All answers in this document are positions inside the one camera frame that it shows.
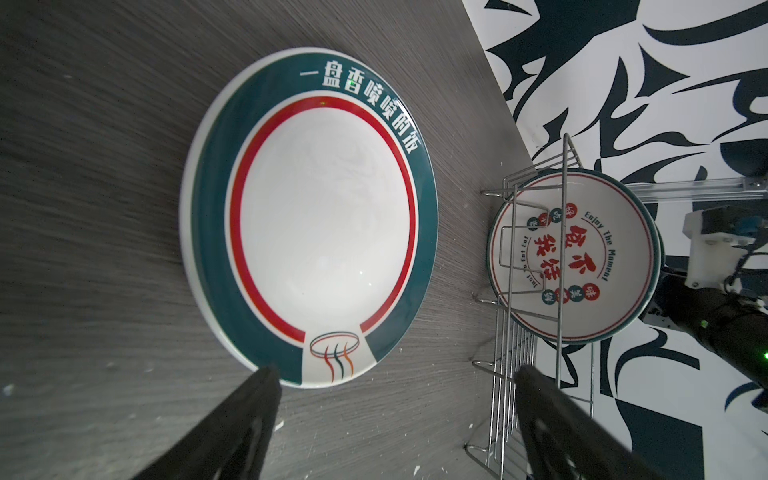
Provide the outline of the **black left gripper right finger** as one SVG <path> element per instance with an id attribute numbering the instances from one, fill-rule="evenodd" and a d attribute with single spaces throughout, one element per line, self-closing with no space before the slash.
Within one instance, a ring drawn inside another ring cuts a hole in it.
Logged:
<path id="1" fill-rule="evenodd" d="M 531 365 L 514 376 L 519 427 L 535 479 L 660 479 Z"/>

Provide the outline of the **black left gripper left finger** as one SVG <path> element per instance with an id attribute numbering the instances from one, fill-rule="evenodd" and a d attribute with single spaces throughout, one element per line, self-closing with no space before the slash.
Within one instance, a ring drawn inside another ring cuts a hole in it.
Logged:
<path id="1" fill-rule="evenodd" d="M 279 372 L 257 370 L 137 479 L 258 479 L 282 395 Z"/>

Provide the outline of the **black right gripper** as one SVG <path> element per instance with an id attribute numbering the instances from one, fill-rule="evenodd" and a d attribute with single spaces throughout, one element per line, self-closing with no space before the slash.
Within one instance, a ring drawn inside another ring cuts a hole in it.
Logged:
<path id="1" fill-rule="evenodd" d="M 644 323 L 688 334 L 762 389 L 767 388 L 767 314 L 751 299 L 717 288 L 692 288 L 664 270 Z"/>

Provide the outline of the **green rimmed round plate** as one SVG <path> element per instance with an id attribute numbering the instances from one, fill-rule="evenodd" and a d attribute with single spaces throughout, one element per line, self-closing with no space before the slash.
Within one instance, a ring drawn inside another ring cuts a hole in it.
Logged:
<path id="1" fill-rule="evenodd" d="M 179 203 L 185 273 L 240 363 L 320 389 L 377 365 L 426 296 L 435 176 L 400 96 L 346 54 L 301 47 L 245 68 L 190 146 Z"/>

